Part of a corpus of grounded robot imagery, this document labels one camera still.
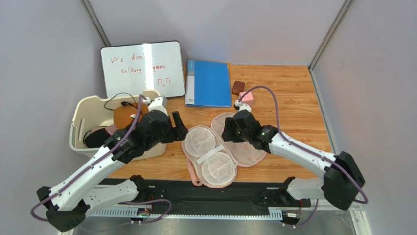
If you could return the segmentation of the pink bra in basket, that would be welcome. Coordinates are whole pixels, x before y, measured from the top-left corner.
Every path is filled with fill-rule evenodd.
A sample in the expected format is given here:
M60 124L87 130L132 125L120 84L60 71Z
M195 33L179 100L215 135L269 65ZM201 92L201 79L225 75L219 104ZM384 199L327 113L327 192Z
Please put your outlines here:
M118 128L117 128L117 126L116 125L110 125L110 126L107 126L107 127L105 127L105 131L111 136L111 135L113 135L114 134L114 132L115 131L117 131L118 130Z

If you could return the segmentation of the black bra in basket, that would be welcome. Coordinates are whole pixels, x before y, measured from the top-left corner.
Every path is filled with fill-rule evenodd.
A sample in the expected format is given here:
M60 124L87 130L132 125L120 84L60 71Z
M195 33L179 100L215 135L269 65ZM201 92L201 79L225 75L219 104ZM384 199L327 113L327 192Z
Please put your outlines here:
M83 144L87 148L99 148L111 135L105 128L88 131L83 137Z

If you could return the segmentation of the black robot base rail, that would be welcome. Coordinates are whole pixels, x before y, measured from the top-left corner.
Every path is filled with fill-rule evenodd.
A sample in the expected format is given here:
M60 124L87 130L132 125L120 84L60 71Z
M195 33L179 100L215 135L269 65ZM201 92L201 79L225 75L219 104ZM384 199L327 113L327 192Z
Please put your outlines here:
M299 222L308 215L315 201L293 199L284 192L282 183L234 182L214 189L195 186L190 181L146 180L152 205L116 204L93 213L96 217L119 217L134 220L166 218L234 219Z

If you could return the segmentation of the blue document folder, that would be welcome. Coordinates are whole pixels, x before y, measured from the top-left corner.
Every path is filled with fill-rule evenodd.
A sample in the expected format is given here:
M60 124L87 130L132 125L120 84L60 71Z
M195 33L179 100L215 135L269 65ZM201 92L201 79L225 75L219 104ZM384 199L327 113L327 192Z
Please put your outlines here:
M185 105L230 107L232 105L229 64L188 60Z

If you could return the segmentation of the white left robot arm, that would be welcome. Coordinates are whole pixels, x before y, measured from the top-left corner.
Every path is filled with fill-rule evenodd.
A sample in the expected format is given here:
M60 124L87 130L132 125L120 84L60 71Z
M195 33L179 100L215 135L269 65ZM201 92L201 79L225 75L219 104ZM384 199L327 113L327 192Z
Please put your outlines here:
M31 215L66 232L98 210L119 203L148 202L150 188L140 175L108 188L96 189L95 186L157 144L182 141L187 133L188 129L177 111L168 115L152 110L141 120L135 118L131 125L114 132L98 152L66 180L53 187L39 188L37 196L40 202L36 207L44 205L46 216L37 216L35 208L31 209Z

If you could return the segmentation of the floral pink laundry bag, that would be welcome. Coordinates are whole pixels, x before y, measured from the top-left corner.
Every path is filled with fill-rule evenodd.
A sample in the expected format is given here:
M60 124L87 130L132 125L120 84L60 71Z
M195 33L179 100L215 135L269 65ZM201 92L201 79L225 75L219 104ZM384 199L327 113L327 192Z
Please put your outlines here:
M190 128L181 142L195 186L224 188L236 179L239 167L253 167L266 157L265 151L256 150L248 142L223 141L221 134L225 119L233 115L222 113L212 120L209 127L197 125Z

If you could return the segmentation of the white dry-erase board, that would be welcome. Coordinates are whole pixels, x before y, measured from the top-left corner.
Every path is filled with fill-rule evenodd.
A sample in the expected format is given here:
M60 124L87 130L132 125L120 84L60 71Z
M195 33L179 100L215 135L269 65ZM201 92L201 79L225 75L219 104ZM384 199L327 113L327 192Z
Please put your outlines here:
M178 41L103 47L100 57L106 96L138 95L156 90L165 97L185 95L181 44Z

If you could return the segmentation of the dark red small box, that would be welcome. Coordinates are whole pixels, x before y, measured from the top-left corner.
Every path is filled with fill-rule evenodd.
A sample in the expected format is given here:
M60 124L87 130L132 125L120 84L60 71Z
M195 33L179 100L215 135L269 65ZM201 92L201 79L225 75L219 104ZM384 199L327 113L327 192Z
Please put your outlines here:
M234 81L232 86L232 94L239 95L245 89L245 83L242 81Z

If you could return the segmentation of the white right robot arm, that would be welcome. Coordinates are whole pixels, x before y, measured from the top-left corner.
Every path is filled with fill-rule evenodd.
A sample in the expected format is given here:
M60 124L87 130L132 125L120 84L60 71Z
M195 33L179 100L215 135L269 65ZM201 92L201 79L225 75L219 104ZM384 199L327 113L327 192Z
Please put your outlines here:
M352 203L368 202L362 187L364 176L354 158L347 152L325 152L295 140L271 125L261 125L247 110L225 119L222 133L225 142L248 142L257 150L282 156L305 167L314 179L291 178L284 188L294 199L325 199L341 210Z

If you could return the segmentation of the pink small cube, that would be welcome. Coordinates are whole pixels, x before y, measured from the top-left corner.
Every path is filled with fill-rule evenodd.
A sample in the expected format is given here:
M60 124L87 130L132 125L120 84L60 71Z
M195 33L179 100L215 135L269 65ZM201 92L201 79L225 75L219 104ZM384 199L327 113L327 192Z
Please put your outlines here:
M249 106L252 106L254 104L254 97L252 95L252 92L240 92L239 93L239 99L240 102L248 104Z

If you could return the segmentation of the cream plastic laundry basket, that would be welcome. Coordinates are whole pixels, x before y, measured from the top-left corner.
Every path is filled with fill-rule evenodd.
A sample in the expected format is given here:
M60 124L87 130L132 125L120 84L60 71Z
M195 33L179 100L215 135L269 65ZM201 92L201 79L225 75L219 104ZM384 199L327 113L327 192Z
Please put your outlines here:
M124 94L116 96L114 99L101 99L94 95L79 101L70 126L69 145L71 149L92 158L98 148L86 147L83 143L84 137L94 127L113 125L113 109L120 107L123 101L134 104L135 101L138 101L138 96L130 97L128 94Z

